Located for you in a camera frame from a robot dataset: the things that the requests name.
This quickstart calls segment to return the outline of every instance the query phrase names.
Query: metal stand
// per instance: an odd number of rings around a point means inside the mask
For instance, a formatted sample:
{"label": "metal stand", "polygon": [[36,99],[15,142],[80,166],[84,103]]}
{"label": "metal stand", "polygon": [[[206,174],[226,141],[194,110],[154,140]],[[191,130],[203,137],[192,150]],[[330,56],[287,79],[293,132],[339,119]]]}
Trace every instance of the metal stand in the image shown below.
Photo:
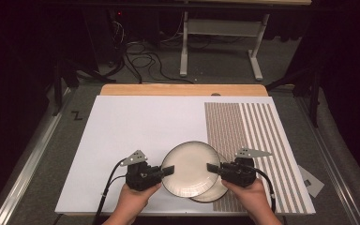
{"label": "metal stand", "polygon": [[188,70],[188,34],[195,35],[223,35],[234,37],[256,37],[253,50],[248,50],[248,58],[252,65],[253,74],[257,81],[263,80],[257,61],[257,52],[262,43],[265,27],[267,26],[269,14],[264,14],[261,22],[235,22],[220,20],[197,20],[189,19],[188,12],[184,12],[183,22],[183,48],[180,61],[180,77],[187,76]]}

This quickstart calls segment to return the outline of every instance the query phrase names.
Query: ceramic plate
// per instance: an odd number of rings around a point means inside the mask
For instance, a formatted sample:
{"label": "ceramic plate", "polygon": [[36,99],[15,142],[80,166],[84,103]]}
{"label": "ceramic plate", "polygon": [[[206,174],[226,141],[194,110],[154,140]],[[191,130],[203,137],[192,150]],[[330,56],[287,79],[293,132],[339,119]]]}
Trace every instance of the ceramic plate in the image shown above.
{"label": "ceramic plate", "polygon": [[[221,154],[218,155],[220,157],[220,162],[227,162],[224,156]],[[227,190],[228,189],[221,184],[221,177],[219,176],[216,183],[209,190],[201,195],[191,198],[191,200],[198,203],[211,203],[223,197]]]}
{"label": "ceramic plate", "polygon": [[171,194],[192,198],[203,194],[218,180],[218,174],[207,171],[206,163],[219,166],[216,150],[204,142],[184,142],[163,159],[162,168],[174,165],[174,174],[162,179]]}

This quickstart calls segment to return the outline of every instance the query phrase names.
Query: silver bracket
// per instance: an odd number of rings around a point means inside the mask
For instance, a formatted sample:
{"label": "silver bracket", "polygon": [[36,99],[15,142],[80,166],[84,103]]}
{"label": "silver bracket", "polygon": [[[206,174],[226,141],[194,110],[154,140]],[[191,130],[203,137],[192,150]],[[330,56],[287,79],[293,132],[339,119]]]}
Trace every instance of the silver bracket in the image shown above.
{"label": "silver bracket", "polygon": [[255,149],[241,148],[235,153],[236,158],[259,158],[272,156],[269,152],[264,152]]}
{"label": "silver bracket", "polygon": [[139,162],[144,162],[147,159],[147,156],[141,150],[137,150],[132,155],[130,155],[130,157],[121,162],[121,166],[128,166]]}

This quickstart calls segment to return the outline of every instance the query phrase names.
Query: metal frame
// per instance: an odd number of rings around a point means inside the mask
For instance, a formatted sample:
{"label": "metal frame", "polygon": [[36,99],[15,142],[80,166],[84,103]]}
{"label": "metal frame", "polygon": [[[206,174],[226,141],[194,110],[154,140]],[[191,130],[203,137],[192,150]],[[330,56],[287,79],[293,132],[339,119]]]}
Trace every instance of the metal frame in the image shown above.
{"label": "metal frame", "polygon": [[[70,98],[73,96],[73,92],[67,88],[64,96],[65,108],[68,105]],[[53,135],[55,128],[61,119],[61,116],[62,111],[59,112],[56,116],[52,116],[48,123],[49,126],[43,132],[43,136],[38,139],[35,148],[22,168],[22,171],[20,172],[16,182],[14,183],[11,191],[7,195],[7,198],[5,199],[5,202],[0,209],[0,225],[8,224],[11,215],[16,209],[16,206],[22,199],[45,152],[46,146],[48,145],[49,140],[51,139],[51,136]]]}
{"label": "metal frame", "polygon": [[336,166],[335,161],[333,160],[326,144],[323,141],[323,137],[321,132],[312,124],[312,122],[308,119],[308,105],[303,100],[302,97],[296,98],[296,103],[300,107],[303,115],[306,117],[307,123],[313,132],[315,140],[320,147],[321,156],[323,158],[323,164],[325,165],[326,170],[328,171],[329,177],[332,180],[332,183],[337,192],[338,198],[343,204],[344,210],[346,211],[351,224],[359,225],[360,224],[360,210],[356,203],[354,202],[353,195],[350,192],[349,187],[344,181],[341,173]]}
{"label": "metal frame", "polygon": [[248,50],[247,52],[255,79],[257,81],[262,81],[263,75],[256,56],[262,43],[265,27],[267,26],[269,17],[269,14],[264,14],[261,22],[191,20],[188,18],[188,12],[184,12],[183,48],[180,59],[180,77],[186,77],[188,73],[188,34],[203,34],[255,37],[256,43],[253,50]]}

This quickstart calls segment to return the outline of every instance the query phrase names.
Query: hand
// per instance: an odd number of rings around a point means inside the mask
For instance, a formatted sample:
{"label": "hand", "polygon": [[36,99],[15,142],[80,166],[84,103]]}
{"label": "hand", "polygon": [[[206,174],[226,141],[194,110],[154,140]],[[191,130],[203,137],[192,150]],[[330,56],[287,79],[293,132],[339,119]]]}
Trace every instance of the hand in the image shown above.
{"label": "hand", "polygon": [[104,225],[128,225],[132,224],[144,207],[148,204],[148,199],[160,188],[161,184],[156,184],[144,191],[130,189],[124,184],[119,194],[118,203],[111,216],[104,222]]}
{"label": "hand", "polygon": [[268,204],[261,179],[256,178],[247,187],[239,187],[225,180],[221,180],[221,183],[235,194],[256,224],[280,224]]}

